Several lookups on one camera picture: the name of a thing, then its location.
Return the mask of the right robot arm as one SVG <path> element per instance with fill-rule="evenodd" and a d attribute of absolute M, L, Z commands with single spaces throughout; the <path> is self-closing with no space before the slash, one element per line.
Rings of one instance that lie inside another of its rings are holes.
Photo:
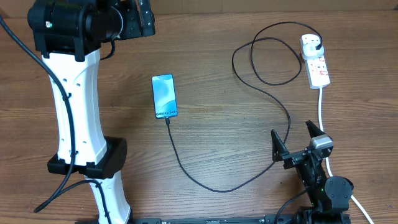
<path fill-rule="evenodd" d="M 274 223 L 350 223 L 345 214 L 354 185 L 349 179 L 334 175 L 327 177 L 322 162 L 332 153 L 333 139 L 312 121 L 306 122 L 310 134 L 309 145 L 302 151 L 290 153 L 275 130 L 271 131 L 272 160 L 282 161 L 284 169 L 296 169 L 304 190 L 285 202 L 272 221 Z M 311 206 L 300 207 L 293 215 L 282 216 L 286 206 L 307 194 Z"/>

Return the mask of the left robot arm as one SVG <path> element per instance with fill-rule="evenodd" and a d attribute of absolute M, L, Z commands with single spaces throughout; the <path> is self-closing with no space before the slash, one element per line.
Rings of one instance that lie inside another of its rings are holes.
<path fill-rule="evenodd" d="M 36 1 L 27 20 L 49 70 L 58 121 L 58 151 L 48 170 L 84 175 L 98 223 L 132 223 L 121 179 L 127 142 L 102 132 L 97 81 L 103 43 L 155 34 L 149 0 Z"/>

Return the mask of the Samsung Galaxy smartphone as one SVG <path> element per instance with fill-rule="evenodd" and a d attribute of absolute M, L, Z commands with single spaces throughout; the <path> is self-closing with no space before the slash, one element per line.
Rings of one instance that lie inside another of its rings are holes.
<path fill-rule="evenodd" d="M 152 77 L 155 117 L 170 118 L 178 115 L 174 76 L 172 74 Z"/>

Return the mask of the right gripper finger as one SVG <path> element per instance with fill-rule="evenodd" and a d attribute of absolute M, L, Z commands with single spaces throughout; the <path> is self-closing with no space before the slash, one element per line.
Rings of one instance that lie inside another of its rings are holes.
<path fill-rule="evenodd" d="M 273 129 L 271 131 L 272 138 L 272 160 L 274 162 L 283 161 L 284 157 L 289 155 L 289 151 L 287 150 L 285 144 L 280 139 L 277 132 Z"/>
<path fill-rule="evenodd" d="M 306 121 L 305 124 L 307 125 L 307 129 L 308 129 L 308 132 L 309 132 L 311 138 L 315 138 L 315 137 L 322 136 L 325 134 L 311 120 Z"/>

